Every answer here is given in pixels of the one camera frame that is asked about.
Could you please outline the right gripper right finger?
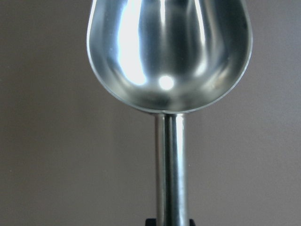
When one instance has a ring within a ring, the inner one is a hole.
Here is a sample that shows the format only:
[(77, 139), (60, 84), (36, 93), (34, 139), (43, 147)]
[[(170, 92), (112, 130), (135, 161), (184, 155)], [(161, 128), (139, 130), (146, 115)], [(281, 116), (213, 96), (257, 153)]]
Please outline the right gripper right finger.
[(189, 226), (196, 226), (195, 221), (193, 219), (189, 219)]

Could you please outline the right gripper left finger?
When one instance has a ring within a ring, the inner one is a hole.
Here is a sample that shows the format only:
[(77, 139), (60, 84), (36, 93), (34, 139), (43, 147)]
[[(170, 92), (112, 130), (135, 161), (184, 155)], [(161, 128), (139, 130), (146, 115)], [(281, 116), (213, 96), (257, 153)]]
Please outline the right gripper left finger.
[(145, 220), (145, 226), (156, 226), (157, 225), (157, 221), (155, 218), (147, 218)]

